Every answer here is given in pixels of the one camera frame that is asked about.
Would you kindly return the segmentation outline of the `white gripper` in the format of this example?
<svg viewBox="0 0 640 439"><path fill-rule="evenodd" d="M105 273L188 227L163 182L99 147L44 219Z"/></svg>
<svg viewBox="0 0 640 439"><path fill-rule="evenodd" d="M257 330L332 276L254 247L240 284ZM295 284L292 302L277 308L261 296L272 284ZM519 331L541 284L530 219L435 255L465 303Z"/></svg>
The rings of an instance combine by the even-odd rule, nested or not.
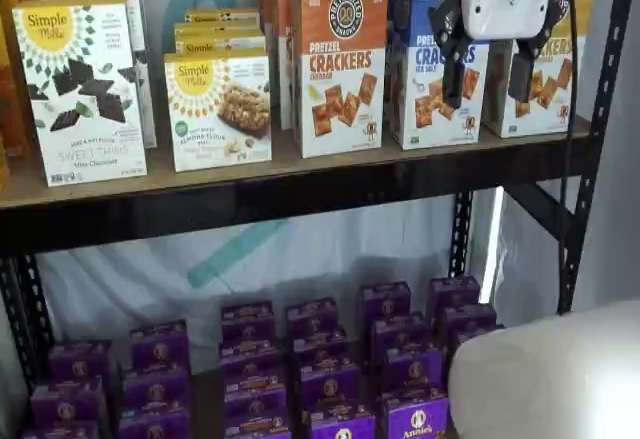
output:
<svg viewBox="0 0 640 439"><path fill-rule="evenodd" d="M471 38L517 39L508 94L519 103L529 101L535 61L561 18L561 6L557 0L440 0L428 15L444 58L443 100L459 109Z"/></svg>

